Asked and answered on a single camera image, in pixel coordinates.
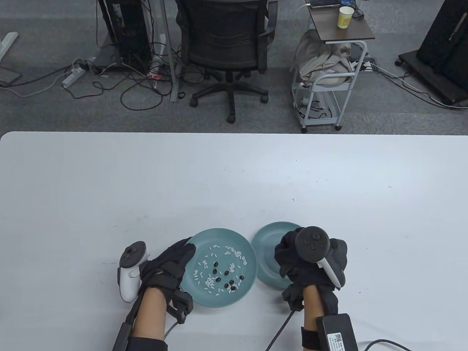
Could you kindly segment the person's left hand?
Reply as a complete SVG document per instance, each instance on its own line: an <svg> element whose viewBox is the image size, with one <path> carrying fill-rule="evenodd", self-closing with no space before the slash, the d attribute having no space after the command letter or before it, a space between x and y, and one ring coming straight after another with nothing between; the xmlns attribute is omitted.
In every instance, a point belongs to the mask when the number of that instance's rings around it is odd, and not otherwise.
<svg viewBox="0 0 468 351"><path fill-rule="evenodd" d="M176 242L155 259L139 266L142 291L157 288L164 295L166 304L170 304L175 292L180 289L186 265L196 252L196 246L189 243L190 239Z"/></svg>

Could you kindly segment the person's right hand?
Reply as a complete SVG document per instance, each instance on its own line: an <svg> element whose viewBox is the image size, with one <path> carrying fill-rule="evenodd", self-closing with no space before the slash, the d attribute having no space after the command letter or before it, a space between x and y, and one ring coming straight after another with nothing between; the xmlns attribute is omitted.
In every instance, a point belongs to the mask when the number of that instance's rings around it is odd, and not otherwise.
<svg viewBox="0 0 468 351"><path fill-rule="evenodd" d="M274 259L280 266L280 276L291 281L282 293L291 311L301 311L304 290L316 286L325 315L338 314L334 291L346 283L345 241L329 238L319 227L298 227L282 237L275 247Z"/></svg>

